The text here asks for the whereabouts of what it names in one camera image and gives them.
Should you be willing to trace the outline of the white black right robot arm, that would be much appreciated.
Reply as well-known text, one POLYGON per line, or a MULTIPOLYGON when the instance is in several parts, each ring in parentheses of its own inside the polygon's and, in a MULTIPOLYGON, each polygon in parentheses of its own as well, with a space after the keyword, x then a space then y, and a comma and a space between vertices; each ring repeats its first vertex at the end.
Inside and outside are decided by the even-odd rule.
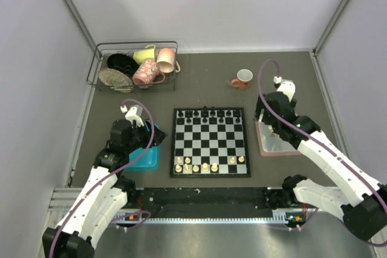
POLYGON ((256 114, 282 141, 317 165, 337 189, 302 175, 288 176, 280 193, 267 194, 267 205, 310 204, 338 218, 355 237, 370 240, 386 227, 386 185, 354 165, 310 117, 296 115, 295 106, 296 101, 283 92, 260 94, 256 114))

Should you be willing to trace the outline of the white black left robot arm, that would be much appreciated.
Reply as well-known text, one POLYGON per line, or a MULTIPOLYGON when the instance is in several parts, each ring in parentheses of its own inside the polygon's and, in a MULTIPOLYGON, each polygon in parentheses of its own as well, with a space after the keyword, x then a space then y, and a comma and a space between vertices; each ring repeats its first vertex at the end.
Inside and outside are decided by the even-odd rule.
POLYGON ((130 154, 138 149, 146 153, 165 137, 151 118, 143 126, 125 119, 113 122, 110 138, 70 210, 43 233, 45 257, 94 257, 99 239, 117 212, 136 203, 135 182, 122 175, 137 162, 129 159, 130 154))

